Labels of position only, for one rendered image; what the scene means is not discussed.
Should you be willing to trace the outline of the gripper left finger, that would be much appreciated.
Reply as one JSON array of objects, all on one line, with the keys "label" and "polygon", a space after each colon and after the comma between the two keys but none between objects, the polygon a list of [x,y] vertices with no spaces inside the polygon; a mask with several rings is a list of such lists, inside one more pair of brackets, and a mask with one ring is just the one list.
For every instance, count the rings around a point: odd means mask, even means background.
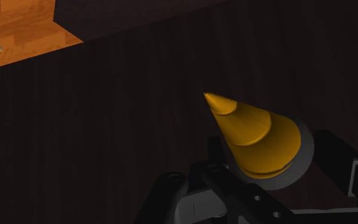
[{"label": "gripper left finger", "polygon": [[208,159],[196,162],[186,176],[157,177],[134,224],[294,224],[294,213],[256,184],[238,179],[218,156],[220,138],[208,139]]}]

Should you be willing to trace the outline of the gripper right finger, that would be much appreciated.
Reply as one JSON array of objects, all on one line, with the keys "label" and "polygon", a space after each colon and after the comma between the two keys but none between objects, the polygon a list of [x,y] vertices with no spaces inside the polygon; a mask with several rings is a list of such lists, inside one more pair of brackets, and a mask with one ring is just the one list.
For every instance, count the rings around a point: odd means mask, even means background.
[{"label": "gripper right finger", "polygon": [[358,151],[328,130],[314,135],[313,161],[347,197],[357,198]]}]

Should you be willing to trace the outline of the yellow cone with grey base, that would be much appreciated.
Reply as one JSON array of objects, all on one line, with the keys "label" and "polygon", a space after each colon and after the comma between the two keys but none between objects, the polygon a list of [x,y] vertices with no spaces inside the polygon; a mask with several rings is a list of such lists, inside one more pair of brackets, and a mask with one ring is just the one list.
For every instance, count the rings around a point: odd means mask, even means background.
[{"label": "yellow cone with grey base", "polygon": [[228,166],[240,179],[264,190],[280,190],[306,173],[315,146],[299,118],[213,93],[204,97],[230,150]]}]

